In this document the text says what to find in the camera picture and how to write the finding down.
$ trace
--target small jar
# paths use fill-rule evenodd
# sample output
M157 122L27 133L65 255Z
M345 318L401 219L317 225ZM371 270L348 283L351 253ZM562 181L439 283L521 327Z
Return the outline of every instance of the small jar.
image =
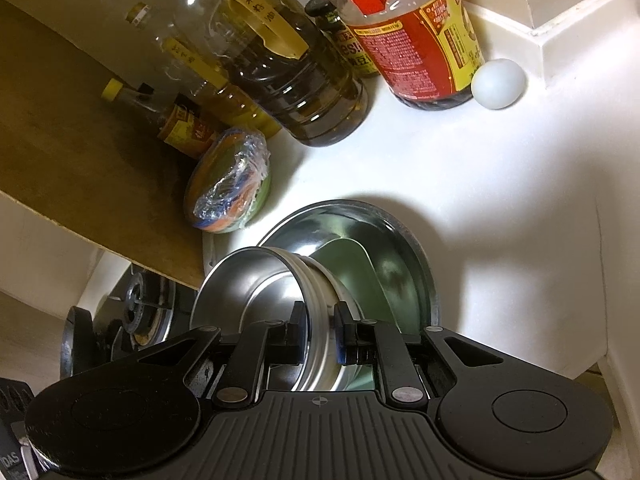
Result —
M379 75L373 63L353 33L344 25L331 0L309 0L306 14L316 20L316 25L338 48L344 58L351 63L360 77Z

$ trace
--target wooden shelf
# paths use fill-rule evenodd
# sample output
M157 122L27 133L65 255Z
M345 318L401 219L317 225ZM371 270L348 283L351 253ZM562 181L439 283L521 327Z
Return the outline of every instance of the wooden shelf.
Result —
M65 321L0 292L0 377L26 382L34 394L60 376Z
M197 288L202 237L182 214L194 162L117 117L100 98L113 75L4 0L0 30L0 192Z

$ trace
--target glass sauce bottle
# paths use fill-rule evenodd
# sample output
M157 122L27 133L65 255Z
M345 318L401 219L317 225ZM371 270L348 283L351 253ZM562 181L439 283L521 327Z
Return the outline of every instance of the glass sauce bottle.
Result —
M196 160L222 138L225 129L205 108L181 94L146 94L111 79L102 98L127 114L142 132L158 137Z
M395 96L423 110L471 99L484 63L462 0L332 0Z
M281 129L280 124L247 94L230 84L220 68L205 64L193 53L187 54L186 47L180 49L178 30L169 16L154 12L150 6L140 2L129 11L126 20L134 27L148 32L164 52L165 64L161 68L162 72L176 82L181 91L186 92L223 123L253 128L262 132L266 138Z
M309 146L333 144L367 112L367 93L322 32L282 0L179 0L174 22L206 60Z
M369 54L340 19L331 0L309 0L305 5L305 12L307 16L316 20L318 28L334 42L340 53L351 63L356 74L360 77L380 75Z

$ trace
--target bottle label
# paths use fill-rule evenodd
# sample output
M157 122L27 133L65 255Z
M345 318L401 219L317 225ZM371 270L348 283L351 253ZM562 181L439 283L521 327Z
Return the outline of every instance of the bottle label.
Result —
M308 44L289 25L267 0L232 0L239 4L232 10L262 38L264 46L274 54L289 59L300 59L309 50Z
M200 119L200 107L179 94L158 139L191 158L199 159L222 137L222 131Z
M162 42L162 48L217 89L224 88L228 83L224 75L216 70L215 67L208 64L198 54L189 50L175 38L166 38Z
M353 69L359 76L378 73L378 69L369 57L369 54L366 53L360 42L348 28L345 27L343 30L332 32L331 37L340 53L353 65Z
M350 28L395 94L407 99L455 94L484 63L462 0L431 0L375 27Z
M131 19L131 25L133 25L134 27L137 27L140 24L140 22L143 20L143 18L146 16L146 14L149 12L150 9L151 9L151 7L149 7L148 5L144 5L136 13L136 15Z

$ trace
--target cooking oil bottle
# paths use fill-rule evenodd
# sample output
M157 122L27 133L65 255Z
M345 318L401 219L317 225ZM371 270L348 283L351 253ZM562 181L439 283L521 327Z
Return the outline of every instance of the cooking oil bottle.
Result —
M126 20L147 32L164 52L164 74L223 123L259 130L267 138L281 129L247 94L229 83L222 67L205 63L179 41L170 16L154 12L151 6L140 2L129 11Z
M333 144L364 119L367 93L324 34L282 0L178 0L186 47L309 146Z

